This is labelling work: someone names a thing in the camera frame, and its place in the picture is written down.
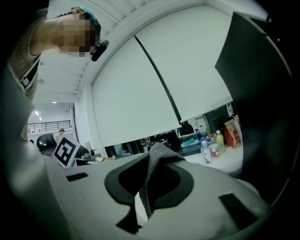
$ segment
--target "table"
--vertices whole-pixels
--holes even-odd
[[[243,146],[233,149],[226,147],[226,153],[219,157],[211,157],[210,164],[206,164],[202,153],[184,157],[188,162],[217,168],[225,173],[235,172],[243,167]]]

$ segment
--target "ceiling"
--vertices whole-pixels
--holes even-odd
[[[119,22],[149,2],[152,0],[50,0],[48,17],[53,18],[75,6],[90,8],[101,24],[103,41]],[[42,79],[44,83],[38,83],[35,104],[52,101],[76,102],[80,87],[83,86],[82,76],[89,62],[89,55],[73,57],[59,54],[55,50],[43,52],[38,67],[38,79]]]

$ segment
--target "person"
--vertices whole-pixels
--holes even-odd
[[[88,8],[72,7],[67,13],[49,19],[46,18],[48,5],[49,1],[45,1],[45,8],[35,13],[7,62],[15,83],[30,102],[37,89],[38,77],[37,73],[34,76],[30,73],[38,67],[43,51],[55,49],[59,53],[84,56],[96,48],[100,39],[101,26]],[[21,134],[21,140],[26,142],[27,125]]]
[[[65,133],[65,130],[63,128],[61,130],[59,130],[59,133],[54,138],[56,144],[59,144],[61,142],[64,133]]]

